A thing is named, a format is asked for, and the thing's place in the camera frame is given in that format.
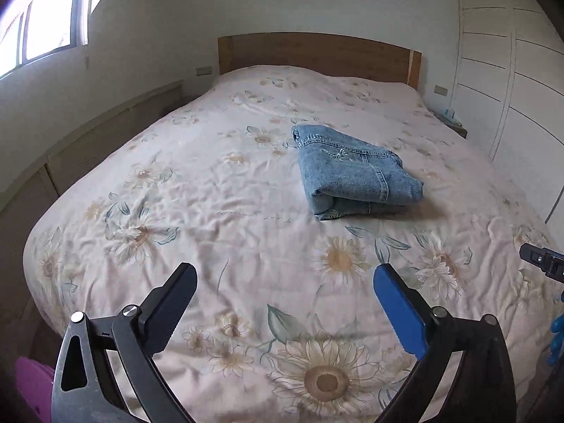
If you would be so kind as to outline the right hand blue glove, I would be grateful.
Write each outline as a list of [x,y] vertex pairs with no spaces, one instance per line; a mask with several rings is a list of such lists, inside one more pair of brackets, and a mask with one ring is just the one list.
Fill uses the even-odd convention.
[[548,364],[554,366],[560,357],[564,341],[564,315],[558,316],[551,324],[551,333],[553,334],[550,342],[550,356]]

